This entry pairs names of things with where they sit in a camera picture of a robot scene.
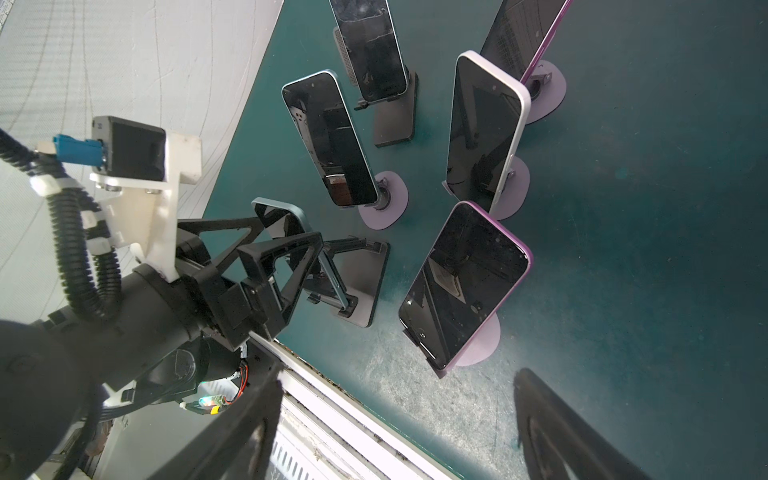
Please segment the teal edged phone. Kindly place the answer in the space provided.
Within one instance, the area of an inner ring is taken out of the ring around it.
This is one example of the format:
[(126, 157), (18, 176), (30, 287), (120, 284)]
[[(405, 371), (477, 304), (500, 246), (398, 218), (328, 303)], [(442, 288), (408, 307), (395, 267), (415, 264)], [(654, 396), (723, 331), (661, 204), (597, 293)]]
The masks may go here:
[(320, 237), (311, 239), (313, 229), (304, 211), (293, 204), (257, 197), (251, 203), (258, 219), (269, 233), (276, 238), (278, 228), (291, 246), (287, 261), (292, 270), (299, 268), (305, 273), (303, 289), (312, 303), (325, 303), (336, 310), (336, 314), (349, 318), (358, 305), (354, 295), (347, 293), (337, 267), (331, 260)]

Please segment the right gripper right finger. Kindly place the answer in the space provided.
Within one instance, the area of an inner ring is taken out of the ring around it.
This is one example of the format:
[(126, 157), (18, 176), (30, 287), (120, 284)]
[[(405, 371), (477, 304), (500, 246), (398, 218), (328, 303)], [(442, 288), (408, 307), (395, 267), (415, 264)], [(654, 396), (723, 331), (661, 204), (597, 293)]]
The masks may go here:
[(514, 401), (531, 479), (646, 479), (532, 370), (514, 378)]

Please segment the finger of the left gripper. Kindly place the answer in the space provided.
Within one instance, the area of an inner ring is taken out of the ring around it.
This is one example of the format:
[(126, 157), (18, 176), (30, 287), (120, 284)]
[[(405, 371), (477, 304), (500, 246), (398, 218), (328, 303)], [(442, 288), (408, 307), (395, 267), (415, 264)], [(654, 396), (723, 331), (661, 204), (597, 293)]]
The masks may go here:
[[(322, 236), (312, 232), (311, 239)], [(291, 246), (284, 238), (252, 243), (237, 249), (246, 278), (241, 282), (252, 314), (252, 327), (286, 327), (303, 291), (305, 273), (287, 261)]]
[(177, 224), (176, 259), (227, 270), (237, 249), (252, 243), (264, 230), (255, 216), (237, 219), (183, 219)]

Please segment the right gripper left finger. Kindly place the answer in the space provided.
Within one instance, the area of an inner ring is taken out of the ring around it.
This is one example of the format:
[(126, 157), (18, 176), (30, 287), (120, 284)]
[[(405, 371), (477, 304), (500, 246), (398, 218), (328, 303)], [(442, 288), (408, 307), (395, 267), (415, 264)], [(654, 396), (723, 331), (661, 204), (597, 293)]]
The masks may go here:
[(152, 479), (264, 479), (279, 424), (284, 390), (272, 363), (251, 385)]

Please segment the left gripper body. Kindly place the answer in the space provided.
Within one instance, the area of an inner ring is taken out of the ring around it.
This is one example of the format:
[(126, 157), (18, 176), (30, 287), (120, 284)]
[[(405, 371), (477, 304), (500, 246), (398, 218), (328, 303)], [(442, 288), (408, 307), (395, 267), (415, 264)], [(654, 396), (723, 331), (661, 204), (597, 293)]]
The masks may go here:
[(249, 338), (253, 308), (242, 285), (226, 278), (224, 273), (239, 260), (237, 248), (254, 242), (263, 230), (246, 227), (244, 235), (224, 251), (223, 260), (211, 257), (199, 233), (177, 230), (175, 266), (180, 282), (201, 317), (204, 335), (230, 351)]

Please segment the black folding phone stand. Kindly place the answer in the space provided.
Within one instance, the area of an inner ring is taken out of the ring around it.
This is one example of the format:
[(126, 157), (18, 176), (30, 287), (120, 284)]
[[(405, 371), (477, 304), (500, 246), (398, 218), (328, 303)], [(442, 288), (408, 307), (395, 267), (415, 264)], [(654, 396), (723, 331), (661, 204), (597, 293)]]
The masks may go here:
[(385, 241), (350, 236), (324, 243), (304, 291), (313, 304), (361, 328), (371, 326), (389, 256)]

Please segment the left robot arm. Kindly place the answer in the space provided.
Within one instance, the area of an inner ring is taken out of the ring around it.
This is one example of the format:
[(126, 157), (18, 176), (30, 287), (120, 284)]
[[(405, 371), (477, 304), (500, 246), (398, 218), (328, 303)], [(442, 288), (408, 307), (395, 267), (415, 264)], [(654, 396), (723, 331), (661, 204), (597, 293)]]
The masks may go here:
[(210, 378), (212, 346), (235, 354), (289, 323), (323, 250), (317, 232), (260, 241), (257, 217), (182, 219), (202, 142), (112, 116), (92, 136), (1, 158), (49, 210), (66, 304), (1, 323), (1, 475), (31, 477), (58, 448), (67, 479), (109, 421), (179, 400)]

